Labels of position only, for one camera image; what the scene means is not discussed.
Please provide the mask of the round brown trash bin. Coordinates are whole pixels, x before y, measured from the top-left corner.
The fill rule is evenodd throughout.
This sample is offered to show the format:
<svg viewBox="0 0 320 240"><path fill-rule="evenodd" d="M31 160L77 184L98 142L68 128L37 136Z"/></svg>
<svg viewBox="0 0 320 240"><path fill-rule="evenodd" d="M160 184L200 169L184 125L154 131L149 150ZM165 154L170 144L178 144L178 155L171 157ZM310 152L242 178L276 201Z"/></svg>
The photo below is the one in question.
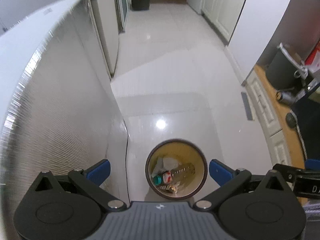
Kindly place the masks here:
<svg viewBox="0 0 320 240"><path fill-rule="evenodd" d="M208 165L202 151L183 139L161 142L149 154L145 176L152 191L168 200L193 197L204 186ZM155 186L152 179L163 177L163 184Z"/></svg>

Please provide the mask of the black floor heater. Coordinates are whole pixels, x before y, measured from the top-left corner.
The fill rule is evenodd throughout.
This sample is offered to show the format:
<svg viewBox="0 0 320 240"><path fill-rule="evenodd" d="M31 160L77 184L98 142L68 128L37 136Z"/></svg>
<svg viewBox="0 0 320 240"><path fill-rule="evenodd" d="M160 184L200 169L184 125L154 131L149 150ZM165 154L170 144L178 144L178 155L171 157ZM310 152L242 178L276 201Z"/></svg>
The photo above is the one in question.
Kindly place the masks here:
<svg viewBox="0 0 320 240"><path fill-rule="evenodd" d="M131 0L131 7L134 11L149 10L150 0Z"/></svg>

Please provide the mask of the white refrigerator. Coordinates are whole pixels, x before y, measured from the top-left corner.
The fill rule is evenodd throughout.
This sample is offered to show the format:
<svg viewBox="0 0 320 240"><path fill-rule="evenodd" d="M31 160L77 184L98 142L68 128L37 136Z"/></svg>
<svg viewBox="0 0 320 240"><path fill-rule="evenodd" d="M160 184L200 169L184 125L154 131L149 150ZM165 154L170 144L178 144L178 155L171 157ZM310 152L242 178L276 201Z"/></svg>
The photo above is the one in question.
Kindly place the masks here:
<svg viewBox="0 0 320 240"><path fill-rule="evenodd" d="M91 0L91 5L107 66L113 76L119 49L116 3L115 0Z"/></svg>

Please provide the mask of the teal bottle cap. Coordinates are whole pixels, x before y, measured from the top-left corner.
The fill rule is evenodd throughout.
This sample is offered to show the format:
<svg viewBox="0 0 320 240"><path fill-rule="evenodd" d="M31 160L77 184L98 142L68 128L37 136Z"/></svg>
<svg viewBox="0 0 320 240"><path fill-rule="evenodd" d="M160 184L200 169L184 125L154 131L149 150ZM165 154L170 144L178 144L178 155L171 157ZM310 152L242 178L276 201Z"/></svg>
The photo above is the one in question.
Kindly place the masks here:
<svg viewBox="0 0 320 240"><path fill-rule="evenodd" d="M155 186L159 186L163 184L163 177L161 175L156 175L152 179Z"/></svg>

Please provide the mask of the white kitchen cabinets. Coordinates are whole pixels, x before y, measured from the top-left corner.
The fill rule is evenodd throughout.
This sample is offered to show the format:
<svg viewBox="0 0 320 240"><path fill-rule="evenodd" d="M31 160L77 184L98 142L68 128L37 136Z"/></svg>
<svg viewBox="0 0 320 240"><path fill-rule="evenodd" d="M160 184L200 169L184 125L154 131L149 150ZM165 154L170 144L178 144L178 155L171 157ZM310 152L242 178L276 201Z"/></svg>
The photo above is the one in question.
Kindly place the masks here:
<svg viewBox="0 0 320 240"><path fill-rule="evenodd" d="M230 41L245 0L204 0L202 11L226 41Z"/></svg>

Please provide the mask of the dark grey fabric basket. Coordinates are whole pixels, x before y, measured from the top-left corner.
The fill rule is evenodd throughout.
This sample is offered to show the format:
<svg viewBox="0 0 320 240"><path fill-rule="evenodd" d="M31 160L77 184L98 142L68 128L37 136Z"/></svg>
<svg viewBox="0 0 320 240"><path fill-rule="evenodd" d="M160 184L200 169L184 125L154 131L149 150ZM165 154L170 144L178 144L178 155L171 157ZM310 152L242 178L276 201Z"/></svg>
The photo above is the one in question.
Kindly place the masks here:
<svg viewBox="0 0 320 240"><path fill-rule="evenodd" d="M295 49L288 44L280 43L265 74L273 88L283 90L292 88L297 80L305 80L309 72Z"/></svg>

